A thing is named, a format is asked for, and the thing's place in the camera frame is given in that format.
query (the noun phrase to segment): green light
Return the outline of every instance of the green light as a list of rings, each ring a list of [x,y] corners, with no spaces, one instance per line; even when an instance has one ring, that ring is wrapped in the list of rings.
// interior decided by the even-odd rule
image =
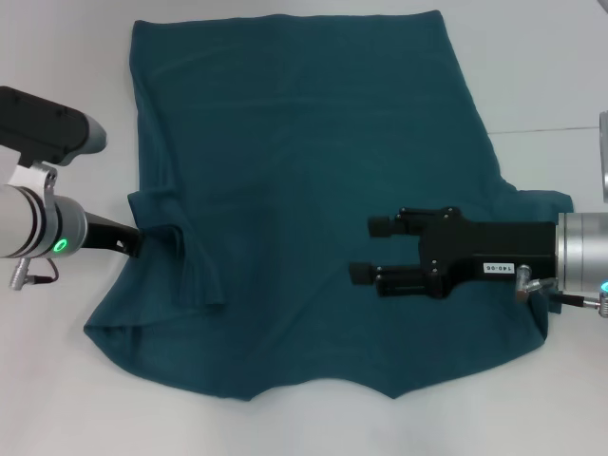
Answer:
[[[67,247],[67,239],[65,239],[65,238],[59,239],[57,241],[57,243],[55,244],[55,246],[53,247],[53,252],[58,254],[59,252],[64,250],[66,247]]]

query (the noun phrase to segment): silver cylinder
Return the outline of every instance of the silver cylinder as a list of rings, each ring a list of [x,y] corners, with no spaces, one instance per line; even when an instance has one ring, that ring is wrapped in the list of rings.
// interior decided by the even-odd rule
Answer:
[[[528,299],[528,284],[530,283],[530,277],[532,270],[529,266],[523,264],[517,268],[517,275],[515,276],[515,298],[518,301],[525,302]]]
[[[33,226],[33,208],[26,195],[10,185],[0,185],[0,257],[23,249]]]
[[[29,258],[21,258],[15,267],[9,286],[15,291],[20,291],[28,280]]]
[[[608,282],[608,214],[560,214],[556,242],[558,289],[599,292]]]

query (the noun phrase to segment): wrinkled fabric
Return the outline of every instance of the wrinkled fabric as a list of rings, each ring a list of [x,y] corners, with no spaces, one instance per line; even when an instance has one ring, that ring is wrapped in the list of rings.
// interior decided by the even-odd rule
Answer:
[[[397,397],[543,343],[547,302],[513,284],[350,283],[350,261],[418,262],[417,237],[370,239],[369,216],[572,211],[501,178],[438,11],[138,22],[130,64],[146,241],[85,326],[123,369],[239,399],[318,378]]]

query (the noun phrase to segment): white label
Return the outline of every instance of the white label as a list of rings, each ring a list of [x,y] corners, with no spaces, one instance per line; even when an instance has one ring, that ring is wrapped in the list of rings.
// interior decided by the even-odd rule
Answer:
[[[515,264],[513,263],[484,263],[486,274],[515,274]]]

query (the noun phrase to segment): green towel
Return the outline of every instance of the green towel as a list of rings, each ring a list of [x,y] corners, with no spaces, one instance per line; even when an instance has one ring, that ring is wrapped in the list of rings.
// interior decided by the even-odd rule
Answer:
[[[147,238],[85,326],[125,370],[240,399],[317,378],[397,397],[543,343],[547,303],[512,284],[433,300],[350,283],[349,261],[418,260],[369,216],[572,211],[501,178],[438,11],[138,22],[131,72]]]

